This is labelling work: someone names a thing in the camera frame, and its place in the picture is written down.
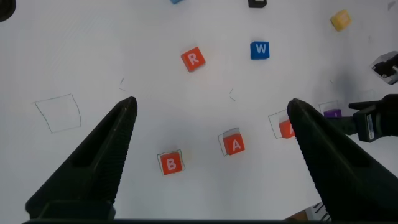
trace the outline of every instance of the blue block with letter w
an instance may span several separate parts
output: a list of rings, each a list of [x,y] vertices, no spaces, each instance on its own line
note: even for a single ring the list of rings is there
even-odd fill
[[[251,60],[264,60],[269,58],[269,43],[254,41],[250,44]]]

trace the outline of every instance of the red block with letter b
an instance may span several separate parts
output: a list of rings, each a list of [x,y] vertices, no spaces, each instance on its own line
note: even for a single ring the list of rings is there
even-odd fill
[[[182,159],[179,152],[171,152],[160,156],[163,175],[183,171]]]

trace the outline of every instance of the block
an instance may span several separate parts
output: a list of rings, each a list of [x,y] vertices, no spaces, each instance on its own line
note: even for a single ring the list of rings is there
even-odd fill
[[[263,8],[267,5],[267,0],[248,0],[250,8]]]
[[[193,72],[195,69],[206,63],[205,58],[201,54],[198,47],[185,52],[181,55],[181,58],[189,72]]]
[[[223,139],[226,153],[233,155],[244,150],[244,144],[241,134],[233,134]]]
[[[337,14],[332,16],[330,20],[338,32],[345,29],[351,23],[351,18],[347,10],[341,10],[340,12],[337,12]]]
[[[251,60],[264,60],[269,58],[269,43],[255,41],[250,44]]]
[[[160,156],[163,175],[174,174],[183,170],[182,157],[179,152],[171,152]]]
[[[282,138],[291,138],[294,136],[294,130],[289,120],[279,123],[280,133]]]
[[[173,4],[177,4],[177,3],[179,3],[180,1],[182,1],[182,0],[170,0]]]
[[[323,115],[326,118],[340,118],[341,117],[341,110],[340,109],[333,109],[323,112]]]

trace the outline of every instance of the purple block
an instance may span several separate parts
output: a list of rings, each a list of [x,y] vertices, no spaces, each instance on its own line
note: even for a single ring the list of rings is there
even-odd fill
[[[324,111],[323,115],[325,115],[326,118],[340,118],[341,117],[341,110],[340,109],[333,109],[333,110]]]

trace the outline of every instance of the yellow block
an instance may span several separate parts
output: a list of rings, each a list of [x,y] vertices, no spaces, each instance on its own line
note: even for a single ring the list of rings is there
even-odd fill
[[[330,20],[338,32],[342,31],[351,23],[351,18],[345,9],[337,12],[337,14],[330,18]]]

